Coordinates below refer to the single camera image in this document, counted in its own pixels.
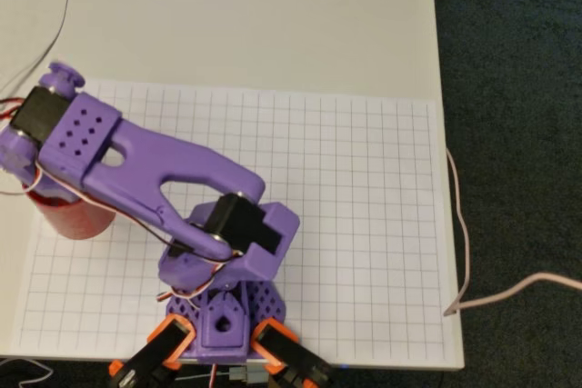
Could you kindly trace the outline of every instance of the grid paper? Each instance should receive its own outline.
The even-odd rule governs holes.
[[[260,174],[263,202],[301,226],[276,276],[286,324],[337,364],[454,366],[434,104],[343,95],[88,81],[130,121],[207,145]],[[107,162],[119,157],[109,154]],[[183,216],[214,190],[165,184]],[[91,240],[39,213],[15,353],[126,358],[164,318],[164,247],[123,218]]]

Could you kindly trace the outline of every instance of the red cylinder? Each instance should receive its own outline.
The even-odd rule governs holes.
[[[99,235],[115,218],[115,213],[82,199],[70,204],[35,192],[27,194],[55,230],[72,240],[85,240]]]

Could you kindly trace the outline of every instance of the white table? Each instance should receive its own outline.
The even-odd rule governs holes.
[[[0,0],[0,85],[45,47],[63,3]],[[54,58],[111,79],[431,99],[444,143],[433,0],[70,0]],[[439,159],[447,193],[444,148]],[[10,354],[33,206],[0,205],[0,354]],[[445,205],[452,241],[448,195]]]

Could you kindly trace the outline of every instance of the gray carpet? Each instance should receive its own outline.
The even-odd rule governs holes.
[[[436,11],[447,142],[472,238],[467,297],[540,270],[582,278],[582,0],[436,0]],[[552,284],[467,311],[467,367],[442,387],[582,386],[581,314],[582,293]],[[103,386],[103,364],[53,365],[43,386]],[[347,370],[335,386],[437,388],[440,377]]]

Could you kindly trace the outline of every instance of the purple robot arm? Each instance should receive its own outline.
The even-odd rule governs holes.
[[[85,80],[75,70],[59,63],[50,68],[0,134],[0,165],[31,184],[39,164],[51,177],[41,179],[38,194],[72,202],[76,196],[69,186],[170,234],[159,276],[181,295],[196,295],[187,298],[198,308],[195,313],[187,313],[191,308],[181,303],[183,296],[168,305],[168,312],[187,316],[200,332],[190,356],[244,360],[251,353],[250,330],[266,317],[285,317],[268,282],[299,218],[280,203],[259,204],[265,183],[245,167],[207,147],[128,122],[113,106],[78,93]],[[123,156],[120,165],[102,163],[110,148]],[[223,195],[185,218],[161,192],[170,181],[208,185]],[[258,295],[261,290],[268,299]],[[219,326],[224,319],[232,329]]]

